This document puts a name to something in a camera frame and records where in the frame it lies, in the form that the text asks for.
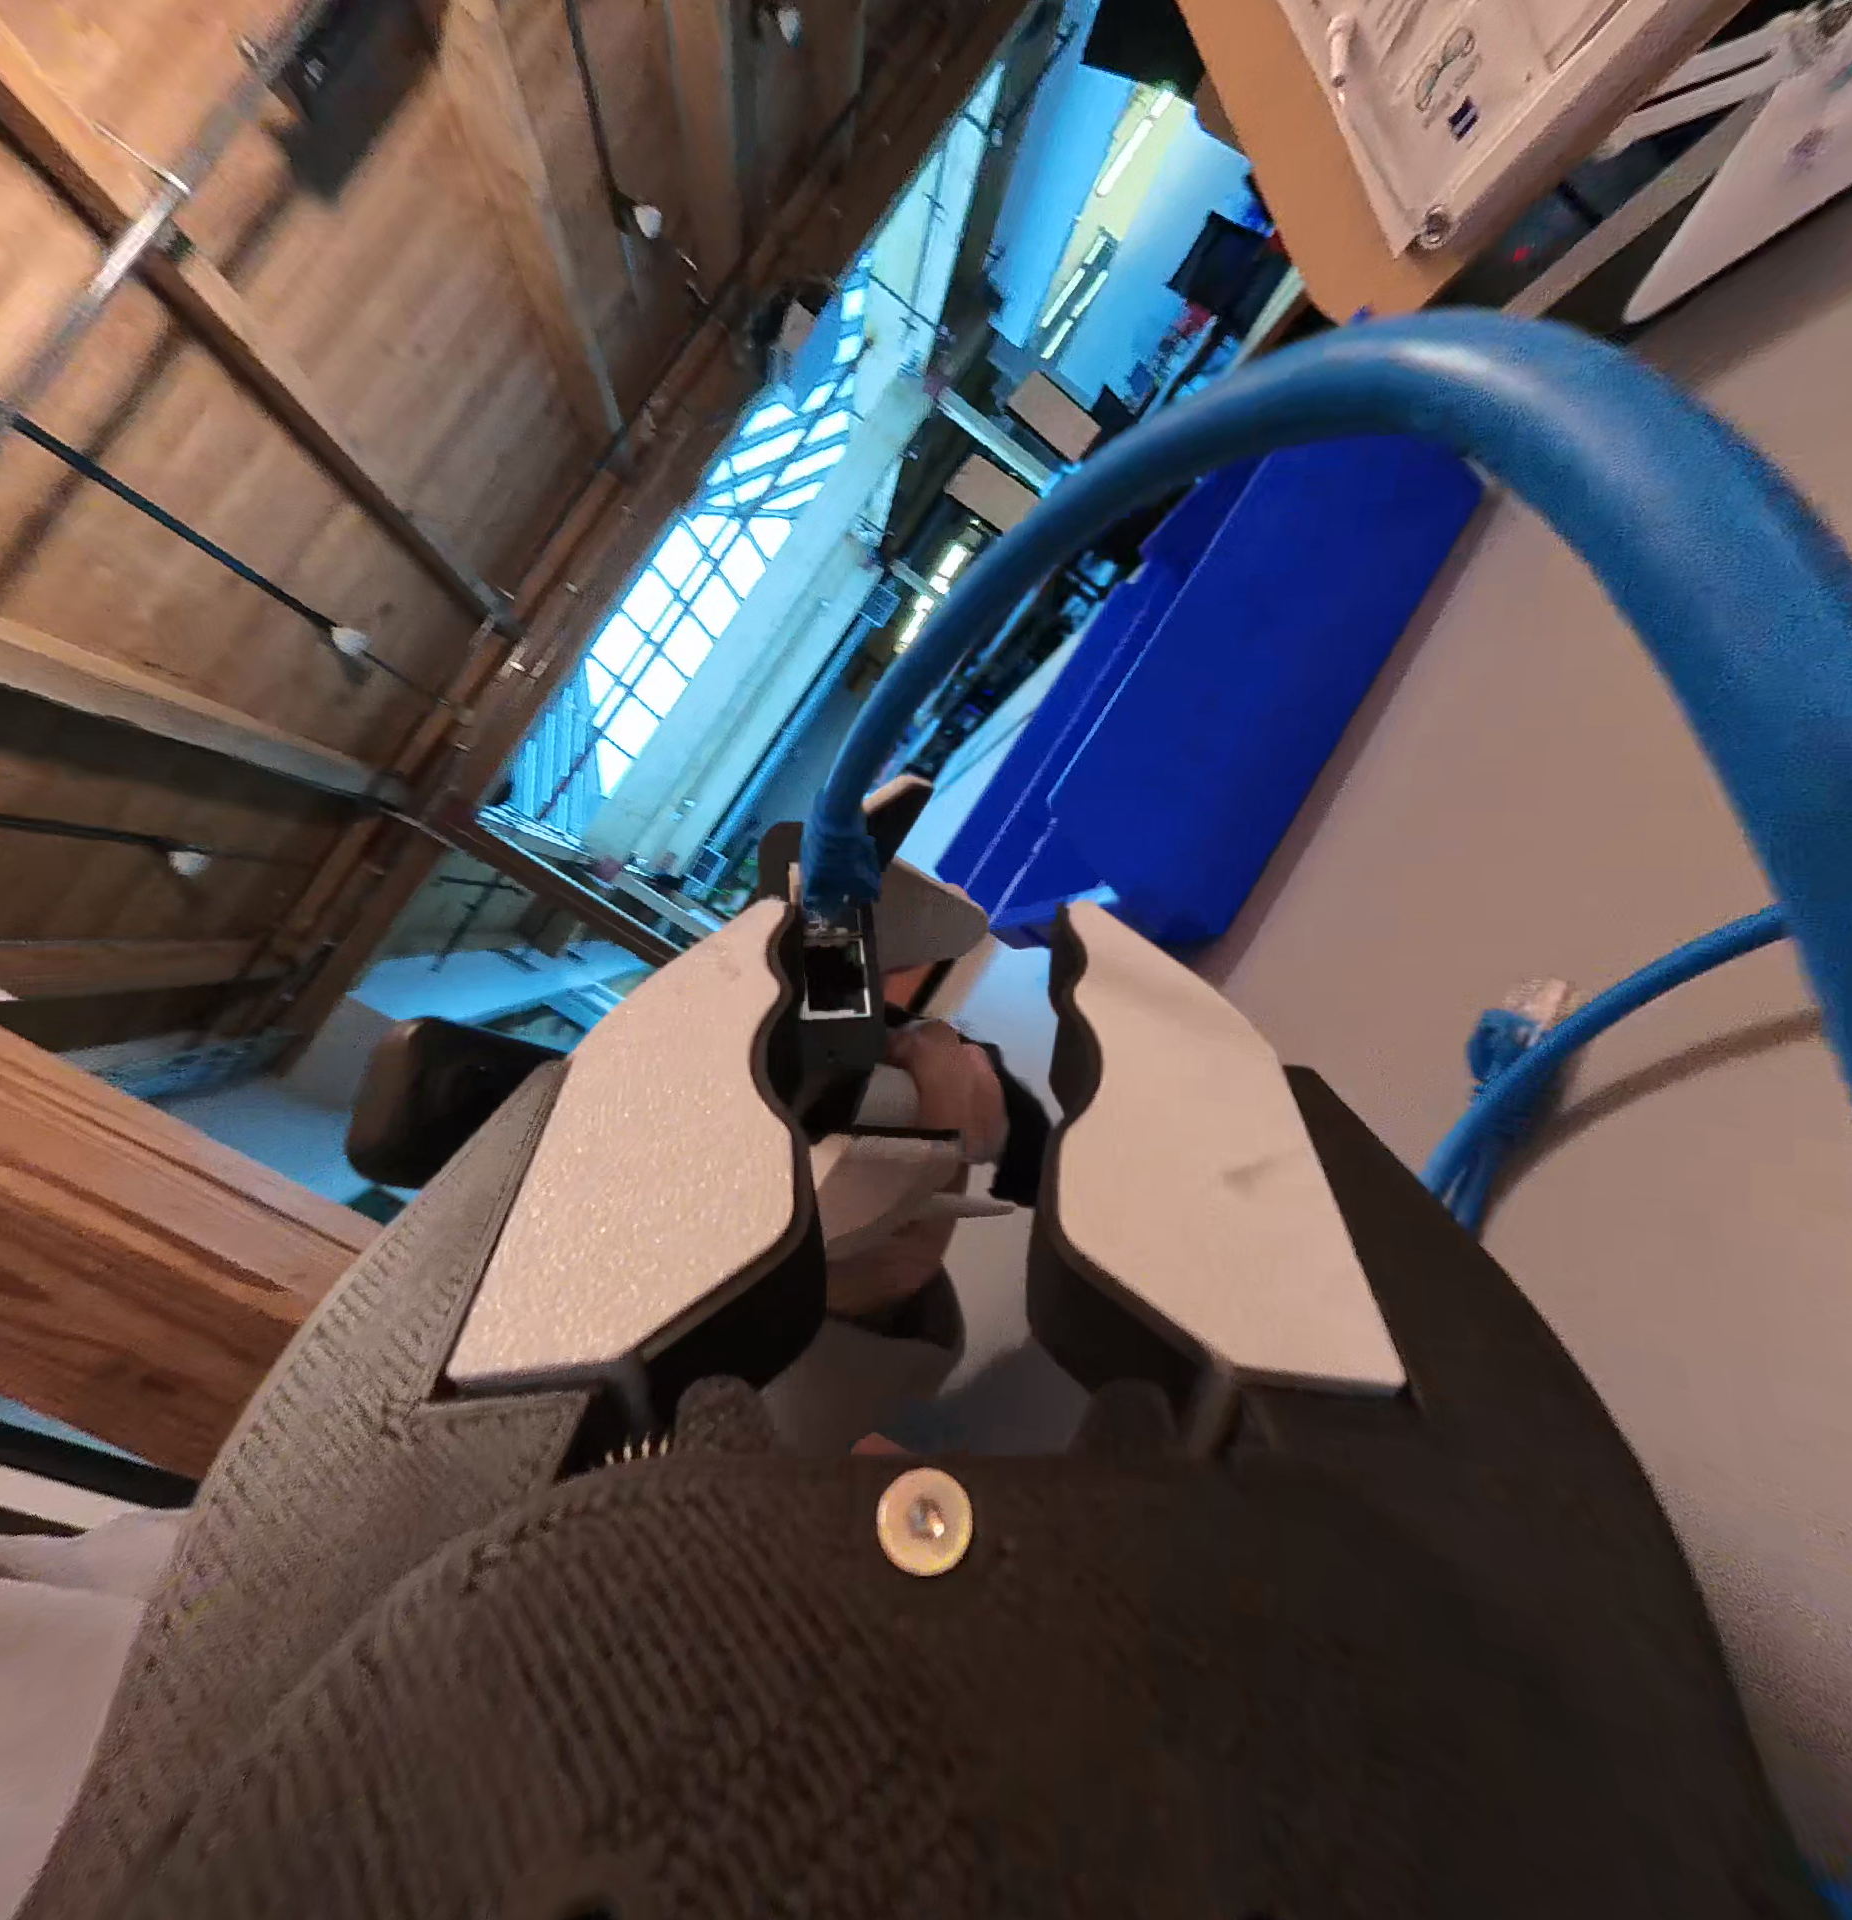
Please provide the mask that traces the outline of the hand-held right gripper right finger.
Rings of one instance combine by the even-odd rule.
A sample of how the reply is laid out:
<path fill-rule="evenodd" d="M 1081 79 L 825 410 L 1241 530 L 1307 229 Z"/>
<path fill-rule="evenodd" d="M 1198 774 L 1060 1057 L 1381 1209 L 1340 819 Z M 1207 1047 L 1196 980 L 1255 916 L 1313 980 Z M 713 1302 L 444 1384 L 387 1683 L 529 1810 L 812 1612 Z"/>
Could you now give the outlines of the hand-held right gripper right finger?
<path fill-rule="evenodd" d="M 1036 1343 L 1085 1390 L 1391 1399 L 1395 1347 L 1297 1092 L 1216 987 L 1100 904 L 1060 909 L 1059 1119 L 1030 1238 Z"/>

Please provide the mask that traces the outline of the black network splitter box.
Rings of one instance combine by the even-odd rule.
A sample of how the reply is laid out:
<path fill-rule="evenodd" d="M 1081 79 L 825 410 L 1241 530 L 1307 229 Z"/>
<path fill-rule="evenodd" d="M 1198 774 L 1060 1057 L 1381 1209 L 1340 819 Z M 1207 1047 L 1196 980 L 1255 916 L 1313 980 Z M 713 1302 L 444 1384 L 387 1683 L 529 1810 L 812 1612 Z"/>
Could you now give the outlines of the black network splitter box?
<path fill-rule="evenodd" d="M 884 988 L 871 904 L 842 919 L 806 905 L 798 823 L 771 824 L 758 845 L 754 904 L 781 905 L 768 956 L 780 977 L 770 1021 L 770 1086 L 809 1140 L 852 1125 L 867 1079 L 887 1059 Z"/>

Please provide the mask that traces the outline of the black lighting track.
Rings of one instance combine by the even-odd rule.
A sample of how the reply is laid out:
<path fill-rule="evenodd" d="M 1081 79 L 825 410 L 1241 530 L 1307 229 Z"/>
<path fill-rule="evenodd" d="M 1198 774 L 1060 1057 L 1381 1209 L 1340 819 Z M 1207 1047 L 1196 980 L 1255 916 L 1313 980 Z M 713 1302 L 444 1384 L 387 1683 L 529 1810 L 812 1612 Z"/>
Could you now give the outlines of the black lighting track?
<path fill-rule="evenodd" d="M 427 707 L 458 712 L 458 701 L 448 697 L 441 686 L 392 655 L 387 628 L 400 623 L 395 579 L 379 562 L 368 560 L 362 528 L 348 516 L 339 511 L 321 516 L 308 538 L 291 547 L 286 570 L 263 568 L 115 474 L 84 448 L 14 410 L 2 396 L 0 425 L 10 440 L 27 442 L 56 467 L 41 500 L 0 546 L 0 604 L 45 565 L 56 546 L 72 541 L 72 516 L 105 494 L 119 511 L 134 516 L 149 535 L 159 538 L 159 554 L 175 556 L 187 546 L 204 562 L 294 615 L 339 655 L 350 681 L 382 679 Z"/>

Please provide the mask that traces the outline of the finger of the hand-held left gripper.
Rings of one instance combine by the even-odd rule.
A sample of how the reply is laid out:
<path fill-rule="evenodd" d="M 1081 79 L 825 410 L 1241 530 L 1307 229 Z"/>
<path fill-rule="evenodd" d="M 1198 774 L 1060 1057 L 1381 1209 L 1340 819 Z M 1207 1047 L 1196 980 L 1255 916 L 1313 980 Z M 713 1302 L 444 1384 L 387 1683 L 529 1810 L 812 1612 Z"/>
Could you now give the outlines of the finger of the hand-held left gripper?
<path fill-rule="evenodd" d="M 872 947 L 883 971 L 951 964 L 987 937 L 987 916 L 955 884 L 911 866 L 900 850 L 933 797 L 929 778 L 893 778 L 862 801 L 877 852 L 880 890 L 871 905 Z"/>

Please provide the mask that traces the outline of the tilted document board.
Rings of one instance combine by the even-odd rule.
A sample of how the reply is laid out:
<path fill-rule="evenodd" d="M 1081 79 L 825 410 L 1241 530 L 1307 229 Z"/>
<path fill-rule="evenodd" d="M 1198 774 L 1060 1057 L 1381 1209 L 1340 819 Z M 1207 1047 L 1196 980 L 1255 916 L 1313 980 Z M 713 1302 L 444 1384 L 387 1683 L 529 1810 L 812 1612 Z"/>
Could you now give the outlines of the tilted document board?
<path fill-rule="evenodd" d="M 1706 33 L 1680 45 L 1680 61 L 1739 11 L 1733 1 L 1701 5 L 1710 5 Z M 1655 79 L 1613 127 L 1585 131 L 1530 187 L 1512 192 L 1467 245 L 1397 257 L 1376 227 L 1336 113 L 1287 26 L 1282 1 L 1181 1 L 1179 11 L 1288 260 L 1313 305 L 1332 321 L 1361 310 L 1407 316 L 1429 305 L 1680 63 Z"/>

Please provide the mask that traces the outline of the wooden pillar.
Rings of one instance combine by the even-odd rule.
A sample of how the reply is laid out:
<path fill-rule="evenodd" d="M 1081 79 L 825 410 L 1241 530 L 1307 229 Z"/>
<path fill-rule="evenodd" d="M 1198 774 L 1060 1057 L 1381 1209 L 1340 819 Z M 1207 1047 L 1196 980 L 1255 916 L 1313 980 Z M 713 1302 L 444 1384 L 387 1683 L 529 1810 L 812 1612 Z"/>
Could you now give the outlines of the wooden pillar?
<path fill-rule="evenodd" d="M 0 1399 L 198 1476 L 379 1232 L 0 1026 Z"/>

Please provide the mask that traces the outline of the metal ceiling pipe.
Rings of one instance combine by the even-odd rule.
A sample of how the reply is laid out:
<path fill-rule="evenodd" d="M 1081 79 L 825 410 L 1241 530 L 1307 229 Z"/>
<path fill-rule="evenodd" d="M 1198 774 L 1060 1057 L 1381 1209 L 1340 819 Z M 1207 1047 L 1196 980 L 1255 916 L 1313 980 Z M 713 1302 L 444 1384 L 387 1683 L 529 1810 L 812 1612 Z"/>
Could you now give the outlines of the metal ceiling pipe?
<path fill-rule="evenodd" d="M 27 41 L 0 11 L 0 131 L 103 243 L 85 287 L 52 323 L 27 369 L 0 399 L 0 450 L 24 405 L 49 392 L 122 287 L 168 250 L 179 211 L 210 176 L 235 135 L 261 113 L 264 92 L 324 11 L 321 1 L 289 5 L 270 36 L 245 55 L 240 83 L 207 114 L 179 164 L 143 162 L 143 172 L 153 179 L 143 190 L 122 187 L 120 169 L 101 162 L 103 130 L 49 81 Z"/>

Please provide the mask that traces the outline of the blue plastic bin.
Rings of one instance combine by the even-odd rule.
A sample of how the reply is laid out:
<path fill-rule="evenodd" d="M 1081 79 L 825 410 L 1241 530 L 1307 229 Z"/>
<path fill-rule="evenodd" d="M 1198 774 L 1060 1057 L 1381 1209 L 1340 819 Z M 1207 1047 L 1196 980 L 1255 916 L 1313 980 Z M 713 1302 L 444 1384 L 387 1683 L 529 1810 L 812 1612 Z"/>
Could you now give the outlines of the blue plastic bin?
<path fill-rule="evenodd" d="M 1103 900 L 1161 947 L 1227 932 L 1477 511 L 1434 442 L 1204 474 L 1036 702 L 938 878 L 1010 944 Z"/>

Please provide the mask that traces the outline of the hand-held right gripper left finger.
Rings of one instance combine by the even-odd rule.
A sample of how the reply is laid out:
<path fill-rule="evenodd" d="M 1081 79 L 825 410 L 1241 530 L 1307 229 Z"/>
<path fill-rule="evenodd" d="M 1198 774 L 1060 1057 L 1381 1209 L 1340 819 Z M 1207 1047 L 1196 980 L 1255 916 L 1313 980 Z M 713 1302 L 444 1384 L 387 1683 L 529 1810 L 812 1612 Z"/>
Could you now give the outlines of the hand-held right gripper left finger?
<path fill-rule="evenodd" d="M 763 1385 L 818 1334 L 796 1062 L 796 909 L 753 904 L 578 1042 L 444 1379 L 466 1395 L 704 1375 Z"/>

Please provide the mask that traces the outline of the printed instruction sheet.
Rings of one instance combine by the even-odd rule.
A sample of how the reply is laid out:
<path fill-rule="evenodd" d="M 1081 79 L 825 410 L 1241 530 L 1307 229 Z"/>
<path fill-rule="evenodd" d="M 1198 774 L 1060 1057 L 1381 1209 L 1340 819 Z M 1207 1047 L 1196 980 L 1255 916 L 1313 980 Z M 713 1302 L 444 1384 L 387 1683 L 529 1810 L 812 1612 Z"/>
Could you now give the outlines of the printed instruction sheet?
<path fill-rule="evenodd" d="M 1467 245 L 1706 33 L 1701 1 L 1282 1 L 1391 255 Z"/>

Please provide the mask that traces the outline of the grey desk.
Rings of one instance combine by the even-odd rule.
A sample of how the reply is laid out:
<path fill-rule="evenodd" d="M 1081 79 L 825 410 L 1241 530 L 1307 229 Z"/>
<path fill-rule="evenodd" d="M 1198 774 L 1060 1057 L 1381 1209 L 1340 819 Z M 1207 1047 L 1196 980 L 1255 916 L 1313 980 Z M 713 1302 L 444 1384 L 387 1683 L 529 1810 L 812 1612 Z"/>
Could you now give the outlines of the grey desk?
<path fill-rule="evenodd" d="M 1527 510 L 1489 505 L 1401 650 L 1198 967 L 1419 1167 L 1492 1002 L 1599 991 L 1775 888 Z M 1486 1244 L 1655 1476 L 1803 1849 L 1852 1879 L 1852 1110 L 1791 949 L 1591 1042 Z"/>

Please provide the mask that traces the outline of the large paned window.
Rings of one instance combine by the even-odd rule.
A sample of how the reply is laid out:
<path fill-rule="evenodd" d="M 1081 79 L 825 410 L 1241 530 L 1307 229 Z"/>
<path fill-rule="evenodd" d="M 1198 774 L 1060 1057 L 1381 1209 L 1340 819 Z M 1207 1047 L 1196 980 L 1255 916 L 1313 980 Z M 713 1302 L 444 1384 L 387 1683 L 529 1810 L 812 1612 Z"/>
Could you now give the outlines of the large paned window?
<path fill-rule="evenodd" d="M 840 465 L 860 419 L 871 263 L 858 261 L 818 316 L 818 342 L 743 410 L 646 562 L 620 589 L 511 770 L 484 806 L 575 846 L 653 746 L 796 519 Z"/>

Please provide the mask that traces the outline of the person's left hand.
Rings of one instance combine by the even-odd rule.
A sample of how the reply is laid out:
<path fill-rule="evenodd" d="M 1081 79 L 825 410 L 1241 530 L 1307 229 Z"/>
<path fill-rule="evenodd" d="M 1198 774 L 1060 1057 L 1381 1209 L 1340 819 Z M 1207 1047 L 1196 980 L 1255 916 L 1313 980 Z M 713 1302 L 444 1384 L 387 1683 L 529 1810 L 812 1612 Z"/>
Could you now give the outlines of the person's left hand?
<path fill-rule="evenodd" d="M 971 1165 L 1002 1157 L 1010 1110 L 986 1045 L 945 1021 L 916 1021 L 887 1032 L 887 1062 L 915 1083 L 922 1128 L 959 1134 Z"/>

